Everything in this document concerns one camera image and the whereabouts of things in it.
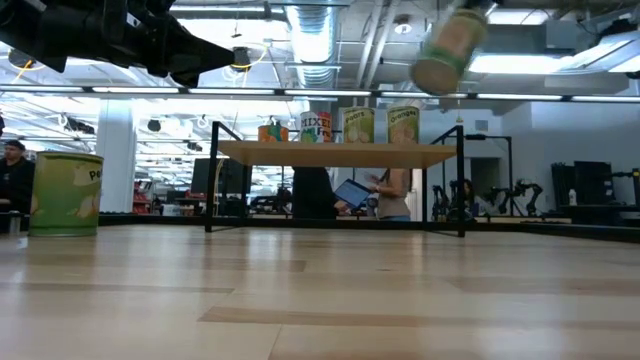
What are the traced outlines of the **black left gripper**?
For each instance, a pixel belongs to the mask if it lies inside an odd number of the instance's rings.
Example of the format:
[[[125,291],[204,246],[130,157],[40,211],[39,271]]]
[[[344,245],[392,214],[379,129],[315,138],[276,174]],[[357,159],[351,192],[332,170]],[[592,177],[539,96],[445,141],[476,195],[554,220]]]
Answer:
[[[142,59],[154,76],[171,77],[193,88],[199,73],[235,63],[234,53],[191,34],[170,9],[175,0],[127,0],[126,9],[141,23]]]

